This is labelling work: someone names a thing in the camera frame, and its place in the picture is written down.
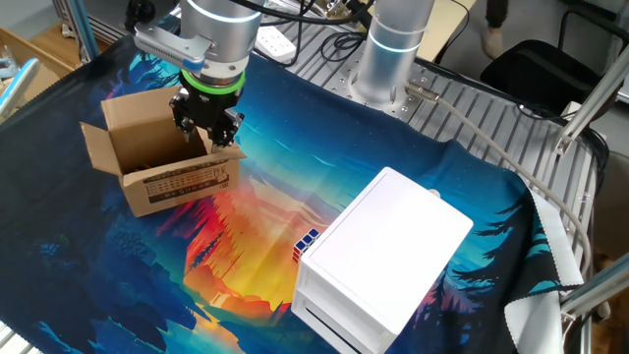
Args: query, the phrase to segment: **white box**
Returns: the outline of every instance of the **white box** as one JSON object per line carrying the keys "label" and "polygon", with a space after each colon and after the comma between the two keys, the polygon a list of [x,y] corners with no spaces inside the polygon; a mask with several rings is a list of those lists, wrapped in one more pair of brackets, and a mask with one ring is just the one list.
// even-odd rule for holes
{"label": "white box", "polygon": [[472,225],[386,167],[302,255],[292,311],[341,353],[384,353]]}

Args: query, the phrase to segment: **box flap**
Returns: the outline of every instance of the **box flap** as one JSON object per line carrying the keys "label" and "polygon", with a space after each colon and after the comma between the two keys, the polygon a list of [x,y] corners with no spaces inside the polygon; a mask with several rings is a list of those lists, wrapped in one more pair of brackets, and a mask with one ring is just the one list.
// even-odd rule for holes
{"label": "box flap", "polygon": [[86,123],[81,123],[81,130],[86,138],[87,153],[91,165],[97,170],[122,176],[109,134]]}
{"label": "box flap", "polygon": [[146,178],[153,177],[158,174],[165,173],[165,172],[194,166],[200,163],[220,161],[220,160],[229,160],[229,159],[239,159],[239,158],[246,157],[245,154],[236,145],[236,143],[234,143],[234,145],[232,145],[231,147],[226,147],[224,150],[226,151],[212,153],[212,154],[201,156],[201,157],[191,158],[184,161],[179,161],[179,162],[170,163],[170,164],[159,166],[159,167],[150,168],[144,171],[133,172],[133,173],[127,174],[123,177],[123,186],[128,187]]}
{"label": "box flap", "polygon": [[161,119],[172,120],[168,105],[179,86],[104,100],[100,103],[109,131]]}
{"label": "box flap", "polygon": [[205,151],[207,151],[208,155],[223,153],[223,156],[229,156],[224,158],[247,158],[247,156],[240,150],[238,143],[234,141],[232,146],[230,147],[218,147],[215,146],[212,140],[209,138],[207,130],[195,127],[197,129],[197,135],[200,137],[203,145],[205,146]]}

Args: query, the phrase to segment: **printed fabric mat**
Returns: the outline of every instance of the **printed fabric mat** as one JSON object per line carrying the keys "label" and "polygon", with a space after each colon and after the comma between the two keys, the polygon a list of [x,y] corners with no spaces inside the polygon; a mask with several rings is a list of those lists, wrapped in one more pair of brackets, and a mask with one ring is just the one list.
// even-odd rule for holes
{"label": "printed fabric mat", "polygon": [[388,353],[515,353],[505,306],[565,288],[516,174],[256,56],[239,188],[135,218],[80,122],[177,73],[126,37],[0,126],[0,321],[44,353],[334,352],[290,311],[293,245],[384,166],[474,220]]}

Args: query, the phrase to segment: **gray cable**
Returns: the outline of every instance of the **gray cable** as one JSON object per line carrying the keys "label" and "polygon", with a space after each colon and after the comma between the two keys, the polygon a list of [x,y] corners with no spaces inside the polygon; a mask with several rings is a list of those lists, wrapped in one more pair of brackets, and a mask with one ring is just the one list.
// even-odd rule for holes
{"label": "gray cable", "polygon": [[[407,87],[407,93],[412,94],[413,90]],[[561,200],[555,193],[553,193],[547,186],[545,186],[542,182],[538,181],[531,173],[529,173],[524,167],[520,166],[518,162],[516,162],[508,153],[506,153],[502,147],[500,147],[496,142],[494,142],[485,132],[479,129],[474,123],[472,123],[463,113],[459,112],[453,105],[445,101],[443,98],[437,96],[435,99],[431,99],[434,102],[441,104],[443,107],[447,108],[452,115],[457,117],[463,124],[465,124],[468,128],[472,129],[476,135],[483,138],[486,143],[494,148],[500,156],[502,156],[511,166],[513,166],[518,173],[523,175],[526,179],[528,179],[534,186],[538,187],[540,191],[542,191],[547,197],[549,197],[553,202],[555,202],[563,212],[568,215],[568,218],[574,224],[576,228],[576,236],[583,247],[583,264],[581,265],[581,274],[584,278],[587,279],[588,269],[590,268],[590,263],[592,262],[592,246],[590,245],[590,239],[588,238],[588,232],[583,227],[581,222],[579,221],[579,217],[572,211],[570,207],[568,207],[563,200]]]}

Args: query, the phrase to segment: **cable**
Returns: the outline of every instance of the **cable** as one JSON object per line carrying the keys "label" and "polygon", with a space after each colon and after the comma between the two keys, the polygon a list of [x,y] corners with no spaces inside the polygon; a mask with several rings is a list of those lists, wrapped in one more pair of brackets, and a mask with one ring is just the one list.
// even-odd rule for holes
{"label": "cable", "polygon": [[465,25],[463,25],[463,28],[461,30],[459,30],[458,33],[456,33],[456,35],[454,36],[454,39],[450,40],[450,42],[447,43],[445,45],[445,47],[443,47],[441,52],[444,53],[444,54],[448,50],[450,45],[452,45],[452,43],[454,43],[454,41],[459,37],[459,35],[461,35],[461,33],[463,33],[463,31],[467,28],[468,24],[470,23],[470,9],[468,9],[467,6],[461,4],[460,2],[458,2],[456,0],[450,0],[450,1],[452,1],[453,3],[459,5],[460,7],[463,8],[463,10],[465,10]]}
{"label": "cable", "polygon": [[258,11],[261,12],[263,14],[266,15],[270,15],[270,16],[274,16],[276,18],[279,19],[284,19],[284,20],[290,20],[290,21],[297,21],[297,22],[301,22],[304,24],[313,24],[313,25],[345,25],[345,24],[349,24],[349,23],[353,23],[356,22],[360,19],[361,15],[367,11],[367,9],[369,7],[371,7],[373,5],[373,2],[375,0],[370,0],[365,7],[363,7],[358,13],[345,18],[345,19],[338,19],[338,20],[324,20],[324,19],[317,19],[317,18],[307,18],[304,16],[299,16],[299,15],[294,15],[294,14],[288,14],[282,11],[276,11],[276,10],[272,10],[272,9],[268,9],[265,8],[261,5],[258,4],[254,4],[251,1],[248,0],[230,0],[233,3],[236,3],[238,5],[244,6],[250,10],[254,10],[254,11]]}
{"label": "cable", "polygon": [[[347,60],[358,48],[361,46],[363,40],[367,38],[367,34],[363,32],[338,32],[329,35],[326,39],[323,40],[323,43],[318,48],[319,53],[325,59],[325,61],[338,63]],[[336,50],[350,50],[349,53],[344,55],[341,58],[330,58],[325,54],[325,46],[334,39],[334,49]]]}
{"label": "cable", "polygon": [[574,328],[568,328],[566,329],[566,336],[570,335],[570,338],[568,339],[567,337],[564,338],[564,350],[566,353],[568,353],[570,351],[570,349],[574,346],[574,344],[577,342],[576,339],[579,338],[579,336],[577,335],[578,332],[581,331],[581,329],[583,329],[583,326],[590,320],[590,318],[592,317],[592,315],[597,311],[597,308],[594,307],[593,309],[591,309],[584,317],[582,317],[579,322],[577,323],[577,325]]}
{"label": "cable", "polygon": [[520,113],[522,113],[522,115],[527,116],[527,117],[529,117],[529,118],[531,118],[531,119],[534,119],[534,120],[547,120],[547,121],[553,121],[553,120],[557,120],[557,119],[566,119],[566,118],[572,117],[573,115],[577,114],[577,112],[579,111],[579,110],[577,109],[576,111],[573,111],[573,112],[570,112],[570,113],[567,113],[567,114],[563,114],[563,115],[555,115],[555,116],[550,116],[550,117],[542,117],[542,116],[536,116],[536,115],[533,115],[533,114],[531,114],[531,113],[527,113],[527,112],[525,112],[525,111],[524,111],[524,108],[528,108],[528,107],[525,107],[525,106],[524,106],[524,104],[516,104],[515,106],[518,108],[518,110],[520,111]]}
{"label": "cable", "polygon": [[[305,14],[307,14],[308,11],[311,10],[311,8],[315,4],[315,2],[316,2],[316,0],[311,1],[308,4],[308,6],[306,6],[305,9],[301,9],[302,5],[300,4],[301,11],[299,12],[299,16],[304,16]],[[262,24],[259,24],[259,26],[260,27],[280,26],[280,25],[286,25],[286,24],[288,24],[290,22],[291,22],[290,20],[280,20],[280,21],[273,21],[273,22],[262,23]]]}
{"label": "cable", "polygon": [[[555,116],[554,113],[551,113],[550,110],[545,109],[544,107],[531,104],[523,99],[516,98],[508,93],[502,92],[495,88],[489,87],[477,81],[468,79],[458,73],[455,73],[451,70],[443,68],[439,65],[436,65],[428,60],[422,59],[420,57],[415,58],[415,64],[418,64],[424,68],[427,68],[431,72],[435,74],[439,74],[447,79],[457,81],[463,85],[467,85],[471,88],[481,90],[483,92],[487,92],[489,94],[493,94],[500,98],[504,98],[506,100],[512,101],[516,104],[523,104],[530,110],[534,111],[536,114],[542,117],[550,117]],[[565,119],[554,119],[549,120],[550,122],[557,124],[559,126],[564,127],[568,124],[568,121]],[[591,149],[593,156],[597,160],[597,193],[600,191],[600,186],[605,177],[605,169],[607,167],[607,161],[609,160],[609,146],[607,142],[597,133],[595,130],[591,128],[586,128],[581,132],[581,137],[583,138],[583,142]]]}
{"label": "cable", "polygon": [[[315,4],[316,0],[311,0],[311,2],[308,4],[308,6],[304,7],[304,1],[305,0],[301,0],[300,2],[300,14],[306,14],[306,12]],[[254,47],[254,52],[261,56],[262,58],[268,60],[269,62],[282,67],[282,68],[290,68],[293,65],[295,65],[295,63],[297,63],[297,59],[299,59],[299,52],[302,50],[302,23],[299,22],[297,23],[297,45],[295,46],[295,56],[293,56],[293,59],[291,59],[290,62],[288,63],[282,63],[279,62],[273,58],[271,58],[270,56],[266,55],[265,53],[263,53],[261,50],[257,49]]]}
{"label": "cable", "polygon": [[588,233],[586,229],[579,221],[579,217],[575,215],[575,213],[568,207],[563,200],[561,200],[553,191],[551,191],[547,186],[545,186],[542,182],[538,181],[529,171],[524,169],[518,162],[516,162],[507,152],[505,152],[502,147],[500,147],[496,142],[494,142],[485,132],[479,129],[474,123],[472,123],[463,113],[459,112],[458,109],[454,108],[453,105],[448,103],[441,97],[438,97],[435,102],[441,104],[443,107],[447,108],[452,115],[459,118],[459,120],[465,124],[468,128],[472,129],[476,135],[481,137],[491,148],[495,149],[502,158],[504,158],[511,166],[513,166],[518,173],[523,175],[526,179],[528,179],[531,184],[538,187],[540,191],[542,191],[547,197],[549,197],[553,202],[555,202],[563,212],[568,216],[570,221],[574,224],[576,228],[576,234],[579,237],[579,241],[581,246],[583,247],[583,263],[581,264],[581,273],[584,277],[587,276],[587,271],[590,267],[590,263],[592,262],[592,247],[590,245],[590,240],[588,238]]}

